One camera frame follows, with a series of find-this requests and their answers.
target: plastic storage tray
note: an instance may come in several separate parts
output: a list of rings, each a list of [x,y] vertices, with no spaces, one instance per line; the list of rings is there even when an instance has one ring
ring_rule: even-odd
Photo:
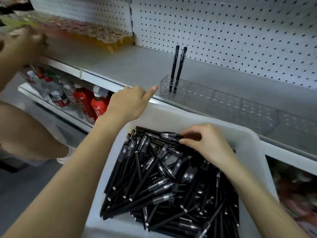
[[[169,92],[170,80],[166,76],[161,81],[164,99],[317,155],[317,122],[182,79],[174,94]]]
[[[248,128],[221,120],[189,113],[166,105],[150,103],[141,117],[128,123],[120,131],[115,140],[103,170],[93,206],[87,220],[87,226],[90,228],[87,227],[87,230],[96,228],[102,229],[107,232],[108,237],[166,237],[158,233],[151,233],[151,235],[149,235],[143,230],[143,227],[140,224],[136,224],[134,219],[128,214],[103,221],[99,217],[99,211],[105,198],[105,194],[103,193],[104,188],[108,182],[111,170],[113,169],[126,134],[131,132],[136,126],[179,133],[193,124],[206,123],[212,123],[221,129],[231,147],[236,150],[238,160],[240,160],[240,162],[247,167],[277,199],[272,176],[256,133]],[[241,200],[239,205],[240,237],[260,237],[255,224]]]

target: hand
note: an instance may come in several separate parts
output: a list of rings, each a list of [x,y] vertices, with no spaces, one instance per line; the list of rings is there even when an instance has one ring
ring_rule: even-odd
[[[114,115],[117,119],[121,118],[124,124],[137,119],[143,113],[158,88],[155,85],[145,92],[139,86],[134,88],[127,86],[112,95],[106,114]]]
[[[22,65],[36,62],[46,50],[46,35],[31,27],[21,29],[17,37],[8,33],[3,36],[3,52],[11,59],[20,61]]]
[[[220,131],[211,124],[193,125],[182,132],[180,144],[198,151],[207,161],[223,169],[236,161],[236,155]]]

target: pegboard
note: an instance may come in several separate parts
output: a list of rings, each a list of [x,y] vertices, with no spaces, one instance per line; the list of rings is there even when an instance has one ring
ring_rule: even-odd
[[[130,5],[124,0],[30,0],[39,12],[132,31]]]
[[[132,0],[136,45],[317,90],[317,0]]]

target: person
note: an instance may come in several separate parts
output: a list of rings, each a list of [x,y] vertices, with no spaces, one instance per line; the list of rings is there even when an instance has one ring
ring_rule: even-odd
[[[158,86],[153,86],[145,92],[137,86],[125,87],[113,94],[107,112],[97,119],[73,156],[2,238],[80,237],[117,134],[143,113],[157,89]],[[216,128],[211,124],[194,125],[181,135],[184,136],[181,144],[197,150],[232,182],[263,238],[308,238],[278,201],[240,164]]]
[[[46,50],[45,34],[30,27],[12,37],[4,33],[0,45],[0,91],[23,67],[39,60]],[[0,148],[30,161],[57,159],[63,164],[75,148],[58,142],[23,110],[0,101]]]

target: acrylic display organizer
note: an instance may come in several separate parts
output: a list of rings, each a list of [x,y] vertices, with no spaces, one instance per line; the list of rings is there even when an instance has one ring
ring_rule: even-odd
[[[174,94],[170,80],[161,81],[162,98],[317,155],[317,122],[181,79]]]

